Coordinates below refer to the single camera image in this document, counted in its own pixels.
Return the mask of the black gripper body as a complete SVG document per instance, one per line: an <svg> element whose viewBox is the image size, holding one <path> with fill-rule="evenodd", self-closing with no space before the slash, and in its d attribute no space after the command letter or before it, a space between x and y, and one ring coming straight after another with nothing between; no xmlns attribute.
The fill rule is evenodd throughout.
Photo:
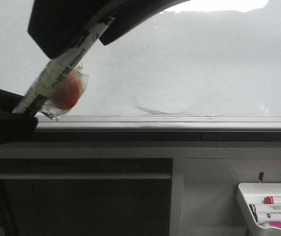
<svg viewBox="0 0 281 236"><path fill-rule="evenodd" d="M0 145L29 138L38 124L36 117L12 113L21 98L0 89Z"/></svg>

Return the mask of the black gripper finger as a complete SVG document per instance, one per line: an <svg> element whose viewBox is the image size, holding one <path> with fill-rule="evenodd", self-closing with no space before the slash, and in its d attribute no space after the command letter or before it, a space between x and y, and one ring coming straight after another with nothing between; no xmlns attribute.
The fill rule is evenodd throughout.
<svg viewBox="0 0 281 236"><path fill-rule="evenodd" d="M48 58L55 59L81 46L92 27L119 6L119 0L35 0L28 33Z"/></svg>
<svg viewBox="0 0 281 236"><path fill-rule="evenodd" d="M108 45L155 14L183 2L185 1L129 0L111 13L114 21L105 30L99 40L103 45Z"/></svg>

